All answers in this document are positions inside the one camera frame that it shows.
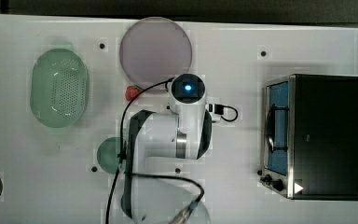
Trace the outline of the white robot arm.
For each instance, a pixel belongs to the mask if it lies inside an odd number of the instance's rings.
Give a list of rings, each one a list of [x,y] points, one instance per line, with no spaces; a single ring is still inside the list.
[[[199,183],[146,169],[150,158],[195,161],[209,149],[212,139],[203,80],[182,74],[164,84],[171,112],[143,109],[129,120],[123,141],[126,165],[121,208],[135,224],[209,224],[201,202],[205,190]]]

